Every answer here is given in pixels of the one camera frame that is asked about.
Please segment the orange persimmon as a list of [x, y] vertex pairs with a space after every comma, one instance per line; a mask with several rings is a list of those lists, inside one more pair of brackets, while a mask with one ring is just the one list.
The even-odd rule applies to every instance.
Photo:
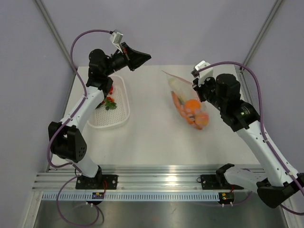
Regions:
[[195, 99], [191, 99], [186, 101], [183, 104], [184, 107], [184, 111], [186, 114], [191, 114], [191, 115], [195, 115], [196, 112], [201, 110], [201, 105], [200, 102], [198, 100]]

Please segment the clear pink-dotted zip bag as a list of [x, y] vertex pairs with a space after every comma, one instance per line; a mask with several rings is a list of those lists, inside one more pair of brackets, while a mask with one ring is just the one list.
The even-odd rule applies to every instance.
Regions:
[[203, 130], [209, 124], [209, 113], [204, 102], [192, 88], [192, 82], [175, 76], [164, 70], [171, 97], [179, 115], [193, 128]]

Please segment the green celery stalk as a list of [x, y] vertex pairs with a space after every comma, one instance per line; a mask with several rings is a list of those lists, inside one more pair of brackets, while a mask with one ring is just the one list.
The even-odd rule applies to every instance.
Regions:
[[185, 86], [183, 85], [183, 83], [174, 77], [169, 77], [168, 83], [169, 83], [171, 90], [177, 95], [177, 97], [182, 102], [185, 102], [186, 95], [185, 95], [185, 91], [184, 91]]

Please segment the white perforated plastic basket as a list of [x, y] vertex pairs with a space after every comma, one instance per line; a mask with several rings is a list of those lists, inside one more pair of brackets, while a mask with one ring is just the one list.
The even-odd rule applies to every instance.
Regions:
[[112, 109], [108, 103], [95, 109], [87, 121], [87, 124], [92, 128], [100, 130], [115, 128], [124, 125], [129, 119], [130, 105], [124, 80], [118, 75], [111, 75], [110, 77], [113, 80], [114, 88], [108, 97], [116, 104], [116, 108]]

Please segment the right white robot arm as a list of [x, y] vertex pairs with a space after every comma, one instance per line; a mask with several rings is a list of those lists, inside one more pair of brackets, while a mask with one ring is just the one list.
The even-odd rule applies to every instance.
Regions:
[[234, 185], [248, 189], [273, 209], [303, 190], [303, 173], [293, 168], [281, 152], [273, 152], [271, 139], [264, 138], [260, 115], [241, 99], [240, 83], [234, 75], [197, 76], [192, 87], [200, 101], [207, 101], [219, 110], [223, 122], [247, 144], [265, 172], [259, 176], [234, 164], [225, 164], [215, 174], [220, 188]]

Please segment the purple sweet potato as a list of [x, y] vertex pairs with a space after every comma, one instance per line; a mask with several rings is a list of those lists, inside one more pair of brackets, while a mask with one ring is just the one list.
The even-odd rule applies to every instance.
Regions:
[[172, 100], [173, 100], [173, 103], [178, 111], [178, 113], [180, 114], [180, 116], [189, 124], [191, 125], [193, 128], [197, 129], [197, 130], [202, 130], [203, 128], [199, 125], [197, 125], [195, 123], [194, 120], [192, 120], [185, 112], [184, 108], [183, 108], [183, 105], [181, 104], [178, 96], [173, 92], [171, 91], [171, 96], [172, 96]]

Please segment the orange peach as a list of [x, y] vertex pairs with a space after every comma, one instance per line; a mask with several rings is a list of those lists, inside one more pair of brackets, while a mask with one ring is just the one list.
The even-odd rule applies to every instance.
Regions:
[[209, 124], [209, 115], [207, 113], [199, 113], [194, 116], [194, 127], [197, 129], [203, 129]]

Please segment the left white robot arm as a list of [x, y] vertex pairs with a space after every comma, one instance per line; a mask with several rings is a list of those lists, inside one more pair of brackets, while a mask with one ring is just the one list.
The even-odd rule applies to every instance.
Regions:
[[81, 174], [77, 178], [77, 189], [98, 189], [105, 181], [101, 167], [86, 153], [87, 144], [82, 131], [94, 110], [109, 94], [113, 84], [110, 75], [124, 67], [134, 71], [151, 59], [151, 55], [136, 51], [125, 42], [121, 44], [121, 48], [110, 56], [101, 49], [90, 52], [84, 95], [68, 115], [48, 126], [48, 149], [75, 166]]

